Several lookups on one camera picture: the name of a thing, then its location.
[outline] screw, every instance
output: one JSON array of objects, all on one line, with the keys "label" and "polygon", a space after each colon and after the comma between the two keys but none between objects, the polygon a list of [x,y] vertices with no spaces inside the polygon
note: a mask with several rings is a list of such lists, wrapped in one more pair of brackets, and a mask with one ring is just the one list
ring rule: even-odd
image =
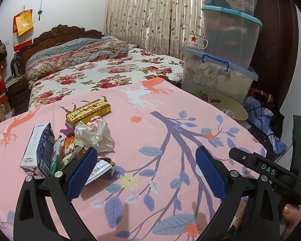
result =
[{"label": "screw", "polygon": [[27,176],[27,177],[26,177],[26,181],[27,181],[27,182],[29,182],[29,181],[31,181],[31,180],[32,180],[32,176]]},{"label": "screw", "polygon": [[62,172],[62,171],[57,171],[57,172],[55,173],[55,177],[56,177],[56,178],[60,178],[62,175],[63,175],[63,172]]},{"label": "screw", "polygon": [[261,179],[262,179],[263,181],[268,181],[267,176],[264,176],[264,175],[261,176]]},{"label": "screw", "polygon": [[236,170],[232,170],[232,171],[230,172],[230,174],[231,174],[231,176],[234,177],[234,178],[238,177],[238,172],[237,172]]}]

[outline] blue gripper pad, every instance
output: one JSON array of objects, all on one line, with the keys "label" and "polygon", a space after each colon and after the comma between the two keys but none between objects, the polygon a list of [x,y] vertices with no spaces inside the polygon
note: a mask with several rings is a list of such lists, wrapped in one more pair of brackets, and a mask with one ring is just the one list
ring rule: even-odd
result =
[{"label": "blue gripper pad", "polygon": [[67,183],[67,198],[72,200],[78,198],[84,188],[97,161],[97,150],[91,148],[89,153],[81,161],[75,172],[71,175]]},{"label": "blue gripper pad", "polygon": [[226,183],[218,169],[215,167],[210,156],[211,155],[206,153],[206,151],[201,147],[198,147],[195,152],[196,163],[198,164],[198,167],[200,168],[213,195],[224,202],[227,196]]}]

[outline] wooden nightstand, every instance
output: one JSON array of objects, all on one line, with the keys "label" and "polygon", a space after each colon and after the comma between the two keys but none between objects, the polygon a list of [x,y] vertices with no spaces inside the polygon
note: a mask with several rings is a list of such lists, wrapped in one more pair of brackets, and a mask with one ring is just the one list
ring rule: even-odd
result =
[{"label": "wooden nightstand", "polygon": [[29,90],[28,81],[25,76],[7,89],[9,104],[15,109],[15,115],[28,111],[30,93],[31,90]]}]

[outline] yellow box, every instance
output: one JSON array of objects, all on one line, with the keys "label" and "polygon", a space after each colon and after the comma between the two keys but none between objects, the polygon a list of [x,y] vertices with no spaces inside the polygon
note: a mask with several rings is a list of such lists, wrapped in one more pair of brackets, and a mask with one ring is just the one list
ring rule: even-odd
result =
[{"label": "yellow box", "polygon": [[110,105],[103,100],[95,100],[66,114],[67,121],[73,127],[82,121],[87,124],[91,117],[103,116],[110,113]]}]

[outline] white plastic bag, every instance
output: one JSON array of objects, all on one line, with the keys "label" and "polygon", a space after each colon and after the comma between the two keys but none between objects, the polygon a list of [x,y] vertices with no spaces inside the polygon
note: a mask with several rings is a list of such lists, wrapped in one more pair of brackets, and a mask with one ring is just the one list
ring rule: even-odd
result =
[{"label": "white plastic bag", "polygon": [[111,137],[110,129],[106,121],[99,116],[92,117],[87,124],[80,121],[75,127],[75,137],[86,148],[93,147],[99,153],[114,149],[115,142]]}]

